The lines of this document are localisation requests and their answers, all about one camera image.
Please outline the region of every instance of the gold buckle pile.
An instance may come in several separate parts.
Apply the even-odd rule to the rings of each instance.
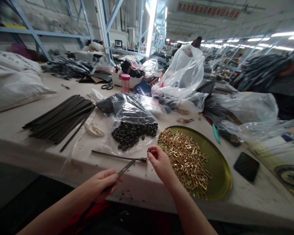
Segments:
[[[201,193],[194,192],[191,195],[207,200],[208,180],[212,179],[212,175],[204,170],[208,156],[200,151],[197,142],[182,131],[172,133],[170,128],[161,132],[159,142],[162,143],[175,174],[187,192],[191,194],[195,188],[200,188]]]

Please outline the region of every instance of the finger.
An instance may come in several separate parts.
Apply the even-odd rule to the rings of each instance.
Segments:
[[[107,169],[107,170],[104,170],[104,171],[100,171],[96,174],[96,179],[104,179],[112,174],[116,174],[118,173],[116,169]]]
[[[155,157],[150,152],[147,153],[147,157],[153,166],[158,162],[158,160],[155,159]]]
[[[102,188],[106,188],[110,185],[112,185],[113,183],[115,183],[117,180],[118,180],[118,174],[113,174],[113,175],[110,175],[104,179],[102,179],[100,182],[101,182],[101,187]]]
[[[109,191],[109,195],[112,195],[115,192],[115,190],[117,189],[117,186],[118,185],[116,184],[112,187],[112,189]]]
[[[123,176],[121,176],[120,178],[118,178],[118,181],[119,181],[119,182],[123,182],[123,181],[124,181]]]
[[[150,151],[155,150],[157,153],[161,153],[162,152],[162,149],[158,145],[157,146],[151,146],[151,147],[148,148],[148,150],[150,150]]]
[[[155,157],[155,159],[158,159],[158,153],[156,150],[152,150],[151,154]]]

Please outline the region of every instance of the plate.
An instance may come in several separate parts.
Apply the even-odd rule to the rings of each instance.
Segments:
[[[225,160],[219,149],[204,135],[199,132],[184,126],[170,126],[171,131],[176,134],[179,130],[186,136],[191,136],[197,142],[201,152],[209,156],[208,162],[204,165],[204,169],[209,171],[212,179],[208,181],[206,196],[208,201],[220,201],[226,198],[232,188],[232,174],[227,161]],[[201,190],[196,188],[192,193]]]

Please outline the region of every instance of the wall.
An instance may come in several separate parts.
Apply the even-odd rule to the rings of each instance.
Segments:
[[[80,7],[80,1],[68,0],[68,2],[72,11],[73,18],[76,22],[78,10]],[[37,30],[54,32],[55,29],[52,28],[52,23],[59,22],[59,24],[61,24],[61,28],[69,29],[71,34],[77,34],[78,32],[74,30],[77,29],[81,30],[83,35],[88,35],[88,29],[83,12],[81,12],[79,25],[72,29],[74,24],[72,19],[68,15],[64,0],[18,0],[17,3],[21,7],[24,14],[27,16],[28,20],[31,22],[32,26],[37,28]],[[96,6],[94,5],[95,1],[85,0],[84,3],[90,23],[92,38],[100,39],[100,31],[96,16]],[[16,20],[20,23],[22,22],[22,20],[5,4],[2,4],[0,6],[0,9],[7,12],[8,15],[14,16],[13,21]],[[12,23],[9,18],[5,18],[5,20],[6,23]],[[19,34],[19,37],[28,48],[36,50],[36,44],[31,35]],[[46,50],[57,49],[57,43],[61,43],[66,50],[71,52],[80,50],[80,46],[76,39],[50,36],[41,36],[40,39],[43,42]],[[14,42],[17,41],[11,33],[0,33],[0,50],[10,51],[10,46]]]

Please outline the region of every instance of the black phone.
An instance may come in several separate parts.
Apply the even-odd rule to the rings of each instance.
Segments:
[[[253,183],[259,169],[259,162],[242,152],[233,167],[241,176]]]

